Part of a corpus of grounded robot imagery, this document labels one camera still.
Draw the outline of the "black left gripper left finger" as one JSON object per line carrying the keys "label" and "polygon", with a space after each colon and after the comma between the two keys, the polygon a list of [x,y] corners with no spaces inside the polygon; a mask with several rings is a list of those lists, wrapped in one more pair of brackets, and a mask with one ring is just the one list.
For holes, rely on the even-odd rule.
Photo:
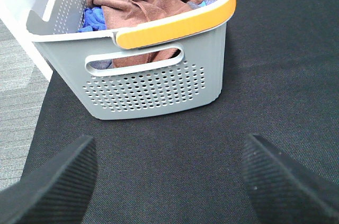
{"label": "black left gripper left finger", "polygon": [[1,223],[81,223],[96,178],[96,143],[82,135],[1,191]]}

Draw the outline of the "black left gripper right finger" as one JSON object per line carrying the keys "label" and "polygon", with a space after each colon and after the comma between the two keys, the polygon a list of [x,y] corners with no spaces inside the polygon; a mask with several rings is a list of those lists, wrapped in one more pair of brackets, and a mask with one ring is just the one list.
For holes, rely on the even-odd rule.
{"label": "black left gripper right finger", "polygon": [[242,178],[260,223],[338,223],[338,185],[260,135],[245,138]]}

